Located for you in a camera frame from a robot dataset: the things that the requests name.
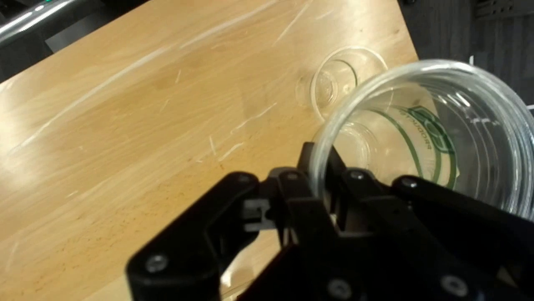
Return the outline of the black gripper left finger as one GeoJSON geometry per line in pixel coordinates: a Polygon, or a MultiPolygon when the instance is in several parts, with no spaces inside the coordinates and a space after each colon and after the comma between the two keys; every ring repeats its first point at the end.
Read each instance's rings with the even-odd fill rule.
{"type": "Polygon", "coordinates": [[[146,243],[127,263],[134,301],[222,301],[221,278],[262,229],[283,231],[283,188],[309,191],[296,169],[266,181],[231,173],[146,243]]]}

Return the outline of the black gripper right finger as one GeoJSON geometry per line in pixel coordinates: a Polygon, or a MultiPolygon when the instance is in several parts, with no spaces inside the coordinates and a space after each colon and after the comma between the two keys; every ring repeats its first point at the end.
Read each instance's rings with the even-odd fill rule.
{"type": "Polygon", "coordinates": [[[296,169],[241,174],[246,229],[281,251],[239,301],[533,301],[533,224],[421,178],[391,186],[328,156],[328,203],[296,169]]]}

